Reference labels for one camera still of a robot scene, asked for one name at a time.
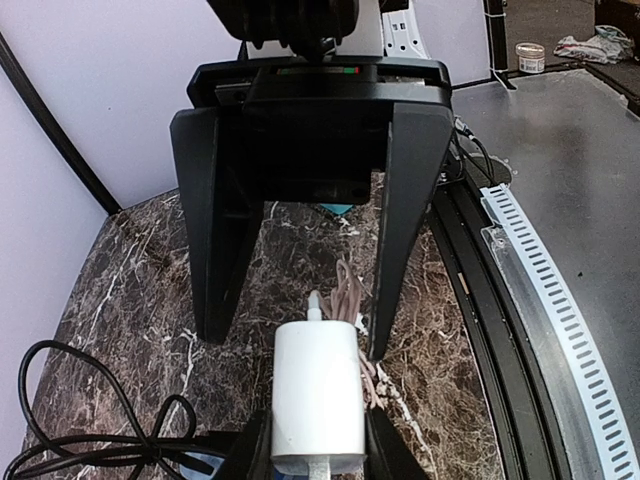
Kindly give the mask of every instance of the white perforated plate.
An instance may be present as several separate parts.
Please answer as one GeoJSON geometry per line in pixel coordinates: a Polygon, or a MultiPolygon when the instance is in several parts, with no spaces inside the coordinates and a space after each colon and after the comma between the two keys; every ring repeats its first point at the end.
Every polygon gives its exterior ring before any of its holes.
{"type": "Polygon", "coordinates": [[[481,192],[485,208],[504,229],[551,321],[589,419],[604,477],[640,479],[638,459],[618,398],[562,275],[509,189],[499,185],[481,192]]]}

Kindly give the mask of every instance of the white panel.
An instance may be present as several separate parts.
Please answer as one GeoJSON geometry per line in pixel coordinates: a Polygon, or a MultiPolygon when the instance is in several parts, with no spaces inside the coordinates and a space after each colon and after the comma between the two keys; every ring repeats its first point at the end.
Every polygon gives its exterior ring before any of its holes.
{"type": "Polygon", "coordinates": [[[124,207],[176,186],[169,123],[185,88],[240,46],[205,0],[4,0],[0,29],[124,207]]]}
{"type": "MultiPolygon", "coordinates": [[[[18,366],[52,338],[106,214],[0,70],[0,470],[20,452],[18,366]]],[[[35,392],[44,355],[34,361],[35,392]]]]}
{"type": "Polygon", "coordinates": [[[454,85],[491,76],[482,0],[415,0],[422,39],[454,85]]]}

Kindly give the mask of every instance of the white jar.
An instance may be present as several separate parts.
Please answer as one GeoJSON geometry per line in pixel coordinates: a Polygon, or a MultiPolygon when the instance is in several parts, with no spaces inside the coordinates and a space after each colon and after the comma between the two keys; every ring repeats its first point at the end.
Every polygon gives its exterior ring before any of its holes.
{"type": "Polygon", "coordinates": [[[544,72],[544,47],[537,43],[519,43],[516,53],[520,59],[520,71],[523,73],[544,72]]]}

